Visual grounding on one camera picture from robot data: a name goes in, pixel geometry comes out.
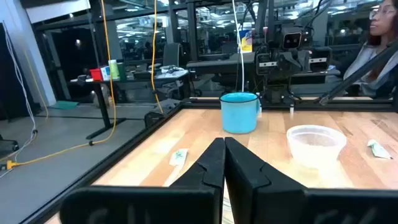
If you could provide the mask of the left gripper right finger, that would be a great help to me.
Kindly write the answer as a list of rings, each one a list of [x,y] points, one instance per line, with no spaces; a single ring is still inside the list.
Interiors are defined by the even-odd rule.
[[[225,138],[235,224],[398,224],[398,190],[308,188]]]

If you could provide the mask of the white stevia packet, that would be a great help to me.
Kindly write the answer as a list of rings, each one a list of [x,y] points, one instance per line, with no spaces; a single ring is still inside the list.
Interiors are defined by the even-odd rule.
[[[171,158],[169,160],[169,164],[171,166],[183,166],[185,164],[186,158],[188,154],[188,149],[178,149],[172,153]]]

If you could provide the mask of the green-white sweetener packet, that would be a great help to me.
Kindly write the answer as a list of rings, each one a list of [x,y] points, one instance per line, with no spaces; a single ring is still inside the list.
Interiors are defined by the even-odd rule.
[[[368,141],[368,147],[371,148],[375,157],[383,159],[392,159],[392,156],[384,149],[376,140],[371,139]]]

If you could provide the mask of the black diagonal strut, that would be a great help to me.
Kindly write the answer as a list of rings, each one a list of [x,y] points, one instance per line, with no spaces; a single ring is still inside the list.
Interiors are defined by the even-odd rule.
[[[326,105],[331,99],[333,99],[337,94],[346,90],[354,82],[358,81],[361,77],[365,76],[369,71],[373,69],[376,65],[384,62],[388,62],[389,59],[398,51],[398,40],[395,40],[387,45],[387,47],[374,58],[372,58],[367,64],[357,69],[351,76],[343,80],[338,86],[336,86],[331,91],[324,93],[317,103],[320,105]]]

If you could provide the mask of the person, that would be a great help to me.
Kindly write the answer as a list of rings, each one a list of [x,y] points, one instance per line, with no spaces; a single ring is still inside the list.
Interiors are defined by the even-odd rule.
[[[371,11],[368,38],[357,56],[348,64],[344,79],[379,55],[391,42],[398,40],[398,0],[384,0]],[[345,91],[345,96],[389,98],[398,85],[398,52],[386,62],[374,66]]]

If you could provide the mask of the clear plastic bowl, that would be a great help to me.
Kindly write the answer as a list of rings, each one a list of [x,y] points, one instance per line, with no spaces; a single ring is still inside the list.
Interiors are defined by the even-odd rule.
[[[286,136],[293,159],[317,169],[335,163],[347,143],[340,131],[311,124],[291,127]]]

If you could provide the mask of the wipes canister yellow-blue label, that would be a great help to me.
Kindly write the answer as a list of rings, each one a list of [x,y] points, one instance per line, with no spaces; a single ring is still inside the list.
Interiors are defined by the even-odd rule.
[[[252,23],[244,22],[239,27],[239,38],[243,53],[252,52]]]

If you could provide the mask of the blue enamel mug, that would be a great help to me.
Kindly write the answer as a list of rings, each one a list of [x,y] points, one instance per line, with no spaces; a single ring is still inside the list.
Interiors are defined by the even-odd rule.
[[[223,129],[231,134],[247,134],[257,126],[259,97],[253,93],[235,92],[220,97]]]

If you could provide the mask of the dark workbench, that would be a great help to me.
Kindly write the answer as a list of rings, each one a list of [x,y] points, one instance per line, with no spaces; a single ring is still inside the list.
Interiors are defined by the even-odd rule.
[[[254,64],[254,52],[243,53],[243,61],[241,61],[240,54],[232,54],[229,59],[226,60],[209,60],[201,62],[188,62],[186,68],[188,70],[194,70],[199,74],[204,73],[235,73],[239,67],[239,71],[242,69],[242,63],[244,64],[245,72],[255,72],[256,66]]]

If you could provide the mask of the dark green container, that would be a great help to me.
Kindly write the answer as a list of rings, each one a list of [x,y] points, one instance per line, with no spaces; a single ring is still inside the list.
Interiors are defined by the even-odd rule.
[[[118,62],[119,80],[125,82],[127,80],[125,66],[122,62]]]

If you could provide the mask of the grey office chair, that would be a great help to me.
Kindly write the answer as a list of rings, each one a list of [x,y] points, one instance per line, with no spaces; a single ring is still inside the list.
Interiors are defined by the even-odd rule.
[[[179,66],[180,61],[180,44],[170,43],[164,46],[163,66],[175,65]]]

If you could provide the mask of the light green canister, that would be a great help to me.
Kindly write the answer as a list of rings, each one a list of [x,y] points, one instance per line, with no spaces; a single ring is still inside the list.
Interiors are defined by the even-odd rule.
[[[117,61],[109,60],[108,65],[109,65],[109,77],[112,80],[119,79],[119,69]]]

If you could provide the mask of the red box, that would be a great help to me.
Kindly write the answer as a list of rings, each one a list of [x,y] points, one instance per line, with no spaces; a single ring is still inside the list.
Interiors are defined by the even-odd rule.
[[[91,69],[90,75],[94,82],[102,82],[103,81],[102,71],[100,68]]]

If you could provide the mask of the green floor mat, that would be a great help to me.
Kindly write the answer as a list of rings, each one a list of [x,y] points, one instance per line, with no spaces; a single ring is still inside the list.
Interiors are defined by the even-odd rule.
[[[51,109],[58,110],[70,110],[79,105],[79,102],[75,101],[57,101],[55,104],[51,105]]]

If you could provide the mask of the black chair base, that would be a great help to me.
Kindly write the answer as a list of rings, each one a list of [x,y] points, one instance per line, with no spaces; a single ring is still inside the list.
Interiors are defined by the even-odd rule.
[[[7,156],[19,150],[19,143],[16,140],[4,139],[0,134],[0,157]]]

